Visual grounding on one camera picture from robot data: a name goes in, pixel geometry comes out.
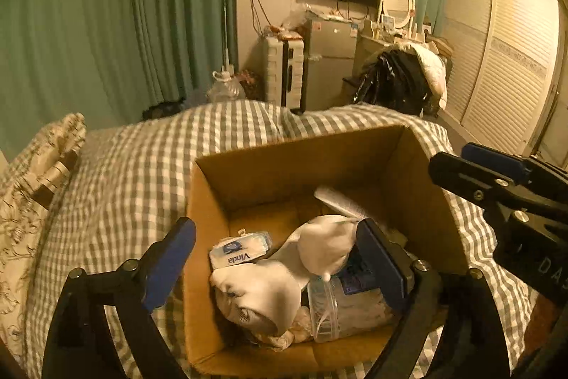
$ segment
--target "silver refrigerator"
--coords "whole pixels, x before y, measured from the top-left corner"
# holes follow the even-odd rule
[[[353,75],[357,25],[311,18],[304,36],[302,109],[314,111],[342,105],[343,78]]]

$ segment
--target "plastic bag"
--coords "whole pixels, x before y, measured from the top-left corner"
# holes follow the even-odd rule
[[[233,102],[245,99],[245,90],[235,76],[228,71],[213,71],[215,82],[207,92],[211,103]]]
[[[395,49],[383,52],[368,66],[353,103],[366,102],[418,116],[430,95],[417,57]]]
[[[311,6],[309,4],[302,4],[299,8],[294,9],[282,22],[282,29],[293,31],[298,26],[302,26],[306,22],[310,11]]]
[[[380,289],[346,296],[339,278],[308,284],[312,336],[328,342],[384,326],[393,320]]]

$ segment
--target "plastic bottle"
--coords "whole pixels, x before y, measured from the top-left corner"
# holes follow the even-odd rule
[[[245,98],[245,90],[231,72],[222,68],[221,72],[213,71],[215,82],[207,92],[211,103],[233,102]]]

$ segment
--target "sliding closet door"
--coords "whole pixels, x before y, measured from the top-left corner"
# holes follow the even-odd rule
[[[521,153],[552,80],[558,2],[493,0],[493,6],[486,58],[462,125],[483,144]]]
[[[446,111],[462,120],[484,56],[491,0],[446,0],[444,37],[454,48]]]

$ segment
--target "blue gripper pad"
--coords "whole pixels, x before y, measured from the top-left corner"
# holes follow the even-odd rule
[[[159,245],[157,249],[160,255],[151,263],[146,279],[146,294],[142,302],[149,312],[166,303],[185,261],[193,250],[195,239],[195,224],[187,217],[181,217],[163,241],[151,246],[152,248]]]
[[[359,222],[356,234],[357,247],[373,272],[387,304],[393,310],[402,313],[407,307],[408,299],[404,275],[388,253],[387,247],[390,243],[382,243],[380,237],[371,230],[370,226],[367,220]]]
[[[461,157],[509,177],[516,184],[523,184],[529,180],[530,169],[525,166],[521,158],[498,152],[486,146],[468,143],[462,148]]]

